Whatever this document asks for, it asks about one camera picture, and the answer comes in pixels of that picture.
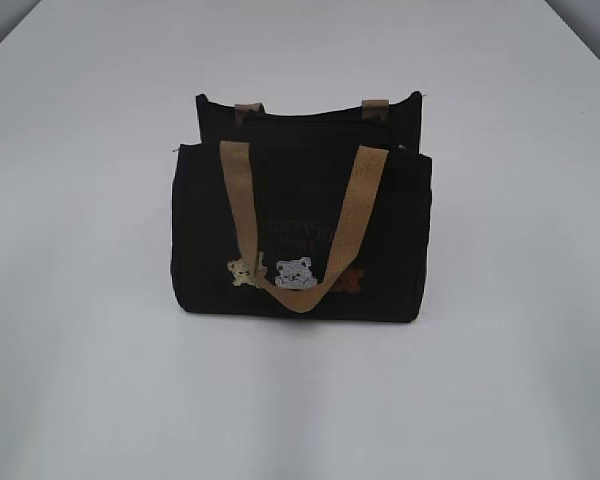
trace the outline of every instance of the embroidered bear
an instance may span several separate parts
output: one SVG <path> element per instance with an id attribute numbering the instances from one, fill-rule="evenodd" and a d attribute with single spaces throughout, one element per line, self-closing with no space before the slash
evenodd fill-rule
<path id="1" fill-rule="evenodd" d="M 264 254 L 262 252 L 258 254 L 258 268 L 262 268 L 263 255 Z M 228 262 L 227 268 L 231 273 L 233 273 L 234 287 L 239 287 L 240 285 L 251 285 L 252 287 L 262 288 L 256 285 L 256 282 L 253 280 L 253 276 L 249 273 L 249 269 L 247 269 L 243 258 Z"/>
<path id="2" fill-rule="evenodd" d="M 360 279 L 364 277 L 361 268 L 347 268 L 331 287 L 332 292 L 360 293 Z"/>
<path id="3" fill-rule="evenodd" d="M 302 257 L 300 260 L 279 261 L 276 269 L 279 275 L 276 277 L 276 286 L 291 290 L 304 290 L 315 287 L 318 280 L 313 276 L 309 267 L 311 258 Z"/>

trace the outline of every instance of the gray bear embroidery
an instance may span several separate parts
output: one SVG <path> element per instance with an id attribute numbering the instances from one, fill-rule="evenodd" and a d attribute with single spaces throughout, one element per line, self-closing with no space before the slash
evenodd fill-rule
<path id="1" fill-rule="evenodd" d="M 318 280 L 314 278 L 309 267 L 311 258 L 302 257 L 300 260 L 279 261 L 276 269 L 279 275 L 276 277 L 276 286 L 290 290 L 304 290 L 315 287 Z"/>

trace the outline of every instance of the white surface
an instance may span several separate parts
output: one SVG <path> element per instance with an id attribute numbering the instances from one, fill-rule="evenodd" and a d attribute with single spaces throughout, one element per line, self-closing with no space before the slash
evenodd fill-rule
<path id="1" fill-rule="evenodd" d="M 376 3 L 48 0 L 0 46 L 0 479 L 600 479 L 600 63 L 543 2 Z M 419 321 L 178 309 L 193 95 L 416 88 Z"/>

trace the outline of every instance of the beige webbing strap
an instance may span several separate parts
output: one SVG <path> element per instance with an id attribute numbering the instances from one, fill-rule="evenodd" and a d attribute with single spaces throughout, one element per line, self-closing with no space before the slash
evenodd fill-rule
<path id="1" fill-rule="evenodd" d="M 362 118 L 380 117 L 382 120 L 387 119 L 389 115 L 389 100 L 363 100 L 362 101 Z"/>
<path id="2" fill-rule="evenodd" d="M 244 117 L 250 111 L 259 112 L 262 108 L 262 103 L 236 103 L 234 109 L 236 111 L 236 125 L 242 125 Z"/>
<path id="3" fill-rule="evenodd" d="M 220 161 L 245 265 L 260 287 L 282 305 L 297 313 L 315 307 L 342 272 L 358 256 L 373 211 L 387 150 L 360 146 L 342 202 L 340 220 L 334 235 L 327 269 L 321 283 L 306 290 L 288 290 L 271 284 L 266 268 L 259 268 L 258 226 L 253 199 L 249 144 L 220 142 Z"/>

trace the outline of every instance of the black canvas bag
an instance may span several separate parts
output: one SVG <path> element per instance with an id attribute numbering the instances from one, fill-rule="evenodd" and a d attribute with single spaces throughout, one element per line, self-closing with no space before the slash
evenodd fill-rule
<path id="1" fill-rule="evenodd" d="M 249 144 L 180 147 L 171 273 L 183 309 L 388 322 L 418 315 L 431 159 L 397 148 L 386 128 L 317 142 L 316 130 L 340 127 L 312 128 L 296 125 L 275 142 L 256 128 Z M 381 148 L 360 147 L 360 138 Z"/>
<path id="2" fill-rule="evenodd" d="M 364 100 L 360 107 L 324 112 L 314 115 L 271 115 L 260 103 L 236 104 L 233 107 L 210 102 L 206 95 L 196 97 L 198 123 L 202 143 L 218 143 L 222 140 L 251 141 L 249 131 L 258 128 L 270 132 L 269 140 L 275 141 L 279 130 L 308 125 L 316 127 L 338 125 L 339 131 L 349 128 L 349 140 L 356 138 L 361 120 L 377 123 L 386 129 L 394 145 L 409 152 L 419 152 L 422 120 L 422 94 L 413 92 L 407 99 L 396 104 L 386 100 Z"/>

